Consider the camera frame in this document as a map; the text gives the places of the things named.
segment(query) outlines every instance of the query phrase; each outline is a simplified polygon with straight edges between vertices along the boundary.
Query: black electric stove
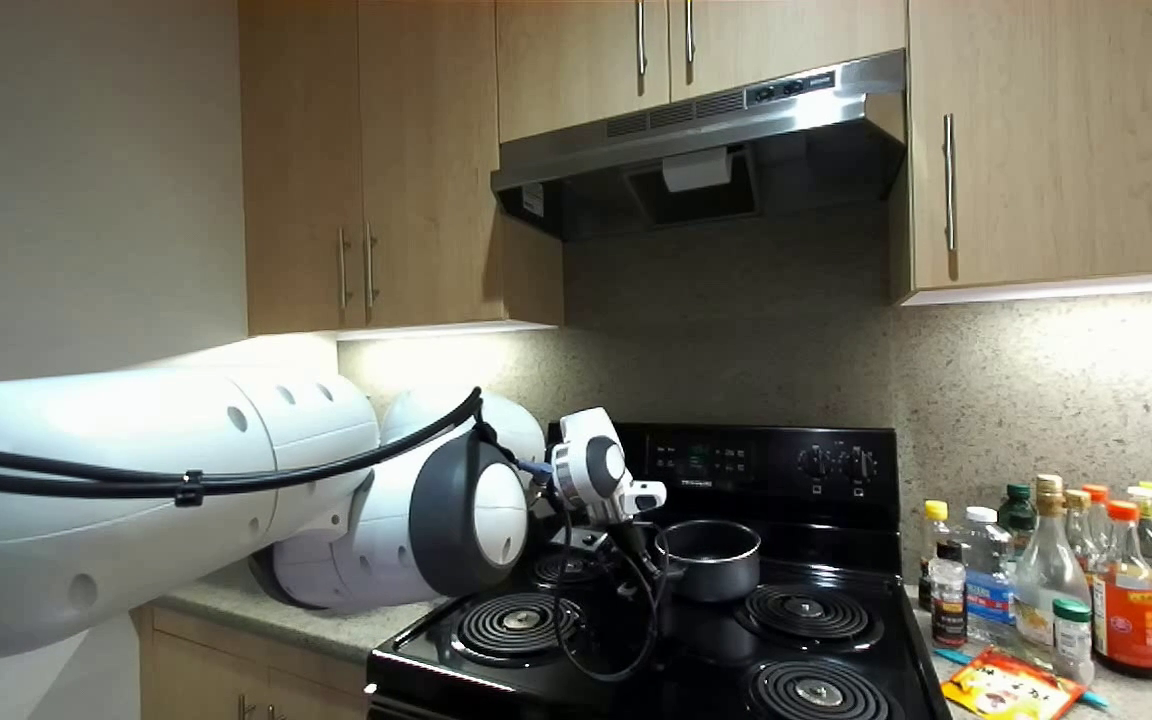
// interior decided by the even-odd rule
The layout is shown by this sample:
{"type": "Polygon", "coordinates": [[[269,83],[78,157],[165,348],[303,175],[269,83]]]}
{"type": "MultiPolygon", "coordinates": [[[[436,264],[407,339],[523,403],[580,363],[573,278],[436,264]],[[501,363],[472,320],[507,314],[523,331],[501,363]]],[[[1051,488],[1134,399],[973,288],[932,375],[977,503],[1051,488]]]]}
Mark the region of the black electric stove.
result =
{"type": "Polygon", "coordinates": [[[670,483],[654,523],[730,515],[765,536],[732,604],[648,592],[618,536],[555,532],[507,588],[448,599],[368,657],[371,716],[444,720],[925,720],[950,716],[900,588],[890,429],[624,425],[629,467],[670,483]]]}

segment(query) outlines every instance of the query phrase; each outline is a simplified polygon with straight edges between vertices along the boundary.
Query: stainless steel range hood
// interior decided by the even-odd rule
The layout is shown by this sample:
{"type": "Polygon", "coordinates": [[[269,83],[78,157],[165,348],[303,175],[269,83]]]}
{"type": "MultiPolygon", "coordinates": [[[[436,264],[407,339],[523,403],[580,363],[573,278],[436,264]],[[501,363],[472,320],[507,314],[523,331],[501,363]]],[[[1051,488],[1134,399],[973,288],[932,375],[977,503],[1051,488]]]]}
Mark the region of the stainless steel range hood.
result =
{"type": "Polygon", "coordinates": [[[732,214],[885,199],[904,159],[904,53],[501,145],[501,208],[600,240],[732,214]]]}

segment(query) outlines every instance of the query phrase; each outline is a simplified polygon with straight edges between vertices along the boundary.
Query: kitchen countertop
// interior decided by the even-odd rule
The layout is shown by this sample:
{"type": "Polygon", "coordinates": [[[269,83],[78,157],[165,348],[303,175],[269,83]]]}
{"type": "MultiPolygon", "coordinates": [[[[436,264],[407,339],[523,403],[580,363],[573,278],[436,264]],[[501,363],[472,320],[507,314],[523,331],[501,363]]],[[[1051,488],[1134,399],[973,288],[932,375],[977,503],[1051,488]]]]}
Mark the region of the kitchen countertop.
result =
{"type": "Polygon", "coordinates": [[[358,618],[303,613],[271,599],[250,566],[220,570],[197,585],[168,592],[160,604],[197,613],[220,625],[238,625],[271,641],[303,643],[343,660],[368,660],[368,654],[415,625],[433,604],[396,604],[358,618]]]}
{"type": "MultiPolygon", "coordinates": [[[[343,660],[368,660],[368,648],[415,625],[433,610],[433,604],[396,604],[396,610],[378,610],[378,613],[358,613],[358,618],[303,613],[303,610],[271,599],[245,566],[206,578],[200,585],[188,585],[165,596],[165,604],[197,613],[197,618],[212,618],[224,625],[240,625],[276,641],[310,643],[343,660]]],[[[957,664],[942,657],[932,664],[938,664],[938,675],[957,672],[957,664]]],[[[1152,681],[1134,681],[1134,675],[1098,669],[1098,698],[1105,698],[1109,714],[1078,706],[1074,720],[1152,716],[1152,681]]]]}

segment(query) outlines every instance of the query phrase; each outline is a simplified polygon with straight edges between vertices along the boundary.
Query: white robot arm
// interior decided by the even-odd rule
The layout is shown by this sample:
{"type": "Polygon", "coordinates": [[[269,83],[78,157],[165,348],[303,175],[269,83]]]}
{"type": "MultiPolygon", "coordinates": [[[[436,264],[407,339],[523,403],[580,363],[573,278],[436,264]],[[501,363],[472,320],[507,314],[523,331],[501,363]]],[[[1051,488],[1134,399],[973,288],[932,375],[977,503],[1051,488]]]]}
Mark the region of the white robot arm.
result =
{"type": "MultiPolygon", "coordinates": [[[[331,613],[503,581],[529,540],[520,463],[543,462],[539,425],[507,399],[490,398],[483,419],[514,452],[466,425],[312,483],[191,497],[188,473],[336,467],[425,419],[433,403],[396,403],[382,429],[341,375],[99,371],[0,384],[0,452],[180,475],[175,503],[143,497],[135,473],[99,483],[123,502],[0,493],[0,657],[92,627],[253,554],[271,557],[286,596],[331,613]]],[[[666,503],[666,488],[624,473],[613,419],[569,419],[566,440],[561,497],[584,503],[588,519],[620,523],[666,503]]],[[[0,479],[92,488],[42,473],[0,479]]]]}

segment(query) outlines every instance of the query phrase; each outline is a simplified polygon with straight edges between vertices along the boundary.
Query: wooden cabinet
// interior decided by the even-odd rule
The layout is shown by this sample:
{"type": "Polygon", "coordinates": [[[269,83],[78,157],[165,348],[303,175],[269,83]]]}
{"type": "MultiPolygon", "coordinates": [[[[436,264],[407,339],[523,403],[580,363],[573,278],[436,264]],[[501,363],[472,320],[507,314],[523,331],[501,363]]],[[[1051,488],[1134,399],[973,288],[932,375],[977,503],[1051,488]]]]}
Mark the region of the wooden cabinet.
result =
{"type": "Polygon", "coordinates": [[[561,243],[490,189],[494,0],[240,17],[253,331],[561,320],[561,243]]]}
{"type": "Polygon", "coordinates": [[[913,294],[1152,272],[1152,0],[908,3],[913,294]]]}
{"type": "Polygon", "coordinates": [[[143,720],[363,720],[363,664],[208,625],[135,613],[143,720]]]}
{"type": "Polygon", "coordinates": [[[501,137],[904,47],[900,0],[496,0],[501,137]]]}

